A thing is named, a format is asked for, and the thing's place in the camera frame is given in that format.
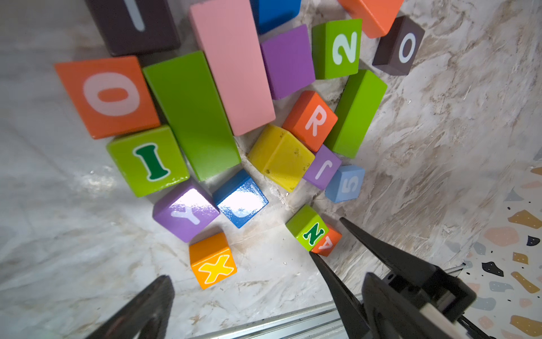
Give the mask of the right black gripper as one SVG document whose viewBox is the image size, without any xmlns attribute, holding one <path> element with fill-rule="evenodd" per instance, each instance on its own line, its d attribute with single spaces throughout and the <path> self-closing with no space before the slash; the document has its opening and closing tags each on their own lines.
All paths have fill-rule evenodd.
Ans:
<svg viewBox="0 0 542 339">
<path fill-rule="evenodd" d="M 459 323 L 469 338 L 487 338 L 478 326 L 471 323 L 464 311 L 477 298 L 476 293 L 459 278 L 440 267 L 383 242 L 345 217 L 340 222 L 389 269 L 388 285 L 406 300 L 421 309 L 432 304 L 452 325 Z M 371 332 L 364 305 L 338 278 L 326 262 L 309 252 L 333 297 L 337 311 L 349 338 L 365 338 Z"/>
</svg>

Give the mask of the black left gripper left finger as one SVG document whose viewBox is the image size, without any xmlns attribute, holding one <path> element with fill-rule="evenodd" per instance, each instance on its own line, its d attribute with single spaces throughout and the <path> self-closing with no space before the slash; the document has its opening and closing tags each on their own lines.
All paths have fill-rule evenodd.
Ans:
<svg viewBox="0 0 542 339">
<path fill-rule="evenodd" d="M 168 275 L 161 275 L 89 338 L 164 338 L 174 301 Z"/>
</svg>

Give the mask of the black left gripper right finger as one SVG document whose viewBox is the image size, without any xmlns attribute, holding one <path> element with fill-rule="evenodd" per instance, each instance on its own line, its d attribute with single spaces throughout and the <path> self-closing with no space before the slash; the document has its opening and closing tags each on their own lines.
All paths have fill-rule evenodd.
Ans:
<svg viewBox="0 0 542 339">
<path fill-rule="evenodd" d="M 362 287 L 368 324 L 375 338 L 449 338 L 451 323 L 430 303 L 417 309 L 373 273 Z"/>
</svg>

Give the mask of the orange A block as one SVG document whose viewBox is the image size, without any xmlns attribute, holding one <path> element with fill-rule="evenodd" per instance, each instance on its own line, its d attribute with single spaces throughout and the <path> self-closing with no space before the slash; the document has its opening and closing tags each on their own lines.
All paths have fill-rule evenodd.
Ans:
<svg viewBox="0 0 542 339">
<path fill-rule="evenodd" d="M 328 257 L 332 253 L 333 249 L 342 238 L 342 234 L 336 229 L 334 229 L 334 227 L 330 225 L 327 225 L 327 227 L 327 234 L 311 250 L 313 253 L 319 254 L 324 257 Z"/>
</svg>

